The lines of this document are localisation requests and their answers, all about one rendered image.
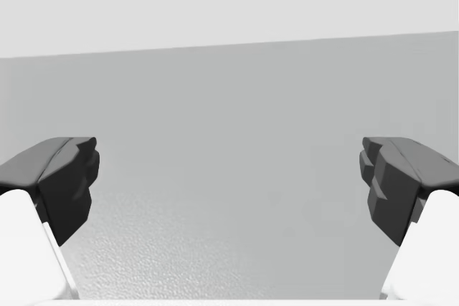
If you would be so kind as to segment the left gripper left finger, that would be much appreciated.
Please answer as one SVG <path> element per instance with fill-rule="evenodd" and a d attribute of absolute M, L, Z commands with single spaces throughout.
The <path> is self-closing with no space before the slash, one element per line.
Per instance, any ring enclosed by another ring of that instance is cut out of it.
<path fill-rule="evenodd" d="M 0 163 L 0 300 L 76 300 L 60 247 L 87 221 L 94 137 L 46 139 Z"/>

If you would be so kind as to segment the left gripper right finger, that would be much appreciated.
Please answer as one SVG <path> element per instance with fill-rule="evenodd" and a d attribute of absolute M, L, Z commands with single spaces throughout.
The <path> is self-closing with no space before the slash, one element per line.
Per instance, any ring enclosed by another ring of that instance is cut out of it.
<path fill-rule="evenodd" d="M 362 145 L 371 219 L 399 248 L 380 297 L 459 300 L 459 165 L 409 138 Z"/>

